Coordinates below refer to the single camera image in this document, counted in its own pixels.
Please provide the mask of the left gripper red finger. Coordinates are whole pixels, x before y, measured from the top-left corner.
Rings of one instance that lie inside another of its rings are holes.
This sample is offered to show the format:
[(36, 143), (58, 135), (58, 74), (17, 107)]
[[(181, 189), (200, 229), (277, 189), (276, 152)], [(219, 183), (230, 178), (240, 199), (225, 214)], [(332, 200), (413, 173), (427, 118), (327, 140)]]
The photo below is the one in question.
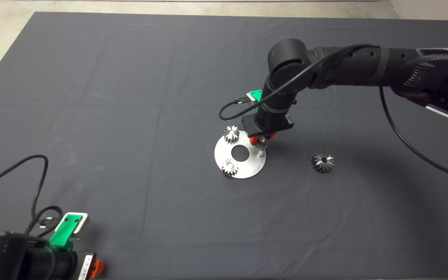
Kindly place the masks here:
[(100, 259), (95, 259), (94, 262), (92, 262), (90, 268), (91, 269), (89, 271), (89, 278), (90, 279), (95, 279), (105, 269), (105, 263), (103, 261), (101, 261)]

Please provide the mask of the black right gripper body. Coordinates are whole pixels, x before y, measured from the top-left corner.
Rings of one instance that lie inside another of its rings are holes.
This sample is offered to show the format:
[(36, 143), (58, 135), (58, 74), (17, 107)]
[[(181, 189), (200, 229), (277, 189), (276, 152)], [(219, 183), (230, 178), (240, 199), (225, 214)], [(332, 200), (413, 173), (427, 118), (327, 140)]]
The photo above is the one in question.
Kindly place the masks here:
[(271, 135), (293, 128), (294, 121), (289, 113), (275, 114), (258, 110), (241, 118), (243, 130), (249, 138)]

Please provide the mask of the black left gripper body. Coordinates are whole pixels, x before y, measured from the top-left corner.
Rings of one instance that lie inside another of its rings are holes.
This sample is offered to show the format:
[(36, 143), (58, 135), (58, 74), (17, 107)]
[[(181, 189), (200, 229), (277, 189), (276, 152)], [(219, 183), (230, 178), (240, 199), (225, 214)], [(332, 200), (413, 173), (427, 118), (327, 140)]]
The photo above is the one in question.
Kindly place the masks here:
[(97, 254), (93, 252), (58, 250), (55, 252), (56, 280), (90, 280)]

